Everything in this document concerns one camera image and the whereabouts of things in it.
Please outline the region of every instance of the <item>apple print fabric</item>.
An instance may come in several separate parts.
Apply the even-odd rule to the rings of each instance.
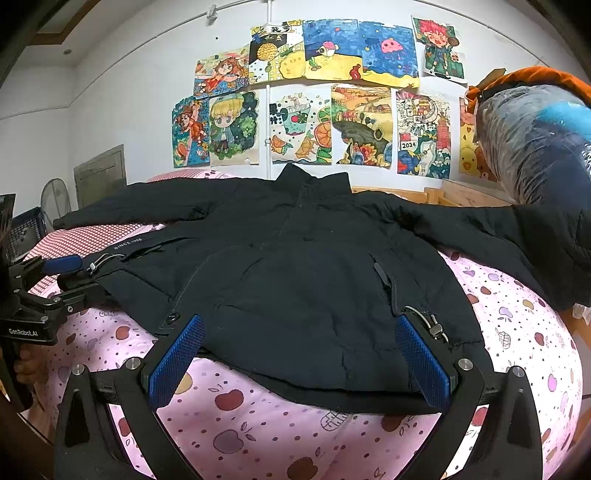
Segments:
[[[517,280],[456,252],[442,256],[474,308],[495,370],[517,364],[528,374],[547,479],[567,455],[579,416],[582,369],[574,342],[558,315]],[[56,292],[53,283],[43,294]],[[37,385],[54,424],[72,365],[117,368],[130,356],[144,356],[155,342],[115,307],[70,316],[58,339],[48,349],[50,380]],[[476,410],[446,476],[465,464],[487,410]],[[151,476],[121,408],[111,406],[111,413],[133,465]],[[439,416],[353,415],[294,404],[203,358],[193,360],[158,415],[205,480],[392,479]]]

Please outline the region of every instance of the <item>wooden bed frame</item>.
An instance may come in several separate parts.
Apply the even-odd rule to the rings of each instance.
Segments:
[[[380,187],[351,187],[351,190],[353,193],[364,192],[365,190],[393,193],[411,202],[445,205],[448,207],[504,207],[511,205],[509,202],[497,197],[450,180],[443,180],[443,184],[439,189],[425,187],[422,192]]]

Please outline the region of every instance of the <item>black puffer jacket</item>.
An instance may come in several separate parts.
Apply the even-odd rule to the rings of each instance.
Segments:
[[[557,309],[590,304],[588,212],[417,205],[352,194],[345,173],[317,179],[293,165],[276,181],[131,185],[56,227],[178,220],[88,256],[85,267],[103,259],[92,280],[156,335],[170,331],[171,312],[201,315],[204,356],[334,410],[429,411],[394,340],[407,305],[435,314],[450,349],[492,371],[472,306],[435,246],[505,271]]]

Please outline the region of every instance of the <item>blue gripper pad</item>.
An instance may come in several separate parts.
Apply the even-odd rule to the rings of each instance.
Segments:
[[[449,377],[406,316],[398,317],[394,335],[427,404],[446,411],[452,396]]]
[[[80,255],[68,255],[67,257],[50,258],[43,264],[43,273],[45,275],[58,275],[68,273],[82,268],[82,258]]]
[[[195,315],[154,368],[148,382],[148,404],[153,411],[170,403],[204,336],[203,321]]]

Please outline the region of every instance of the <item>jacket collar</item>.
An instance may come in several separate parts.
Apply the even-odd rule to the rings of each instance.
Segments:
[[[300,194],[303,188],[307,188],[310,194],[318,198],[351,194],[351,185],[347,173],[333,173],[319,179],[293,163],[288,163],[283,168],[275,184],[281,190],[296,195]]]

